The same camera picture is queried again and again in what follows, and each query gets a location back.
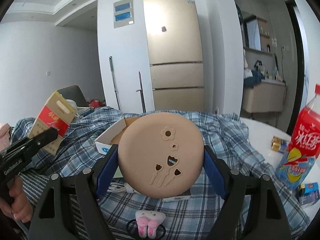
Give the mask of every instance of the refrigerator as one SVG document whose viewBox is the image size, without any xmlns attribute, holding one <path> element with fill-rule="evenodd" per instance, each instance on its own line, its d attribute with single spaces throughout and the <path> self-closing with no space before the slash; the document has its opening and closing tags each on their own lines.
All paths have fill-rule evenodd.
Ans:
<svg viewBox="0 0 320 240">
<path fill-rule="evenodd" d="M 195 0 L 143 0 L 155 110 L 204 111 Z"/>
</svg>

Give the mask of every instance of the red bottle cap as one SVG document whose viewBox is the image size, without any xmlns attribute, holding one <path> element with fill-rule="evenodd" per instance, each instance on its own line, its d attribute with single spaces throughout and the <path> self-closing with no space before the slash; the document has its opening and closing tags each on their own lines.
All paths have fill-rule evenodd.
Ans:
<svg viewBox="0 0 320 240">
<path fill-rule="evenodd" d="M 317 95 L 320 95 L 320 84 L 316 84 L 315 93 L 316 93 Z"/>
</svg>

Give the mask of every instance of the table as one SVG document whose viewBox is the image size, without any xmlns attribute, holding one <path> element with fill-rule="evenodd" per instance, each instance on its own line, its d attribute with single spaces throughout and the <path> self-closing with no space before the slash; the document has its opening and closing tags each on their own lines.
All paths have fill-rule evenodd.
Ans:
<svg viewBox="0 0 320 240">
<path fill-rule="evenodd" d="M 275 169 L 278 166 L 283 154 L 272 151 L 271 140 L 273 136 L 290 140 L 290 135 L 282 132 L 281 130 L 270 126 L 268 124 L 258 122 L 252 119 L 240 118 L 249 128 L 249 141 L 253 148 L 263 155 L 266 162 L 270 163 Z M 303 181 L 304 183 L 318 182 L 320 185 L 320 158 L 317 163 L 312 167 L 311 171 Z M 313 206 L 306 207 L 303 210 L 310 217 L 310 221 L 315 217 L 316 213 L 320 208 L 320 200 Z"/>
</svg>

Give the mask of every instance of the screw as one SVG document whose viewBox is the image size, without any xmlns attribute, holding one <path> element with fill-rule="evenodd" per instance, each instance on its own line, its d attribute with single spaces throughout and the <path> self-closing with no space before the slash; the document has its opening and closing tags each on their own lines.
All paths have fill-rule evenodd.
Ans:
<svg viewBox="0 0 320 240">
<path fill-rule="evenodd" d="M 51 179 L 52 179 L 52 180 L 55 180 L 55 179 L 57 179 L 57 178 L 59 178 L 59 174 L 55 173 L 55 174 L 52 174 L 52 175 L 51 175 Z"/>
<path fill-rule="evenodd" d="M 262 175 L 262 178 L 263 178 L 265 181 L 269 181 L 269 180 L 270 180 L 270 177 L 269 177 L 267 174 L 263 174 L 263 175 Z"/>
<path fill-rule="evenodd" d="M 238 175 L 239 174 L 239 171 L 237 169 L 232 169 L 230 172 L 233 175 Z"/>
<path fill-rule="evenodd" d="M 82 172 L 83 172 L 83 174 L 89 174 L 91 172 L 91 169 L 85 168 Z"/>
</svg>

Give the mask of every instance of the charging cable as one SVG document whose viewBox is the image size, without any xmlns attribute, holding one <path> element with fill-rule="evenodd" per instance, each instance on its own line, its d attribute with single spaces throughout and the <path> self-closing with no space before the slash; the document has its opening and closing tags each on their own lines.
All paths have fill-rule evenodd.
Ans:
<svg viewBox="0 0 320 240">
<path fill-rule="evenodd" d="M 111 182 L 109 189 L 107 190 L 111 193 L 117 193 L 117 192 L 127 192 L 127 193 L 138 193 L 138 191 L 134 190 L 128 183 L 118 183 L 118 182 Z"/>
</svg>

